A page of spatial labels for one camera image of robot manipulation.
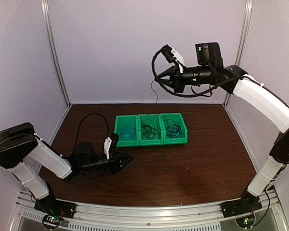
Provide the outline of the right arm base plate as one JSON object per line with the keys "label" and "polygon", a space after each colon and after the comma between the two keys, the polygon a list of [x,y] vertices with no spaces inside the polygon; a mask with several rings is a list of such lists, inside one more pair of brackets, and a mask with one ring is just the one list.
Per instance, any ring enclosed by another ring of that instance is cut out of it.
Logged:
{"label": "right arm base plate", "polygon": [[261,202],[250,202],[246,199],[238,199],[221,203],[221,210],[224,218],[251,213],[252,211],[261,208]]}

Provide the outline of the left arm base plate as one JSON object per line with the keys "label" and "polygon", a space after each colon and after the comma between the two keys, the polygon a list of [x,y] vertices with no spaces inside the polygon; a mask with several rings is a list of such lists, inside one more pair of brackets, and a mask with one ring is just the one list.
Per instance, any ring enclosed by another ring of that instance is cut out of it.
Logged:
{"label": "left arm base plate", "polygon": [[73,218],[76,206],[72,202],[43,198],[35,202],[34,209],[60,218]]}

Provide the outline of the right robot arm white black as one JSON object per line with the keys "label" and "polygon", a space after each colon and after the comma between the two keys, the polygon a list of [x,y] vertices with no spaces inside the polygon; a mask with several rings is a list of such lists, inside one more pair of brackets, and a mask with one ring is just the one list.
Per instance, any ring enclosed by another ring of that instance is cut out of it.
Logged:
{"label": "right robot arm white black", "polygon": [[164,45],[151,62],[154,80],[167,93],[182,98],[201,97],[220,87],[256,108],[279,130],[267,160],[237,202],[237,208],[246,213],[289,163],[289,104],[239,66],[224,66],[218,42],[195,48],[198,66],[186,67],[178,50]]}

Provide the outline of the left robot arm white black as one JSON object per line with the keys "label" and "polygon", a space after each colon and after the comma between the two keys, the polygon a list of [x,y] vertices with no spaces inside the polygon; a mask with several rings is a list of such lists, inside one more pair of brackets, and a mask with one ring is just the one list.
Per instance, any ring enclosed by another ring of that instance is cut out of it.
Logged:
{"label": "left robot arm white black", "polygon": [[113,133],[104,142],[104,153],[97,155],[92,143],[84,141],[74,147],[69,157],[63,157],[26,122],[0,131],[0,166],[29,189],[48,213],[54,214],[60,204],[50,185],[36,174],[27,159],[35,160],[63,181],[75,183],[93,172],[109,170],[116,174],[133,161],[131,154],[117,149],[117,142],[118,134]]}

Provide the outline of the green bin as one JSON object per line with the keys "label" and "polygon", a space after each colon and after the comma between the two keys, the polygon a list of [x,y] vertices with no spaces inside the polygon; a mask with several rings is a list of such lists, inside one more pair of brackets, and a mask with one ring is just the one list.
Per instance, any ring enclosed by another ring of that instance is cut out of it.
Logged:
{"label": "green bin", "polygon": [[181,113],[160,114],[165,131],[164,144],[187,144],[187,127]]}
{"label": "green bin", "polygon": [[139,146],[138,115],[117,115],[114,132],[119,135],[117,147]]}
{"label": "green bin", "polygon": [[139,114],[139,145],[162,146],[163,129],[159,114]]}

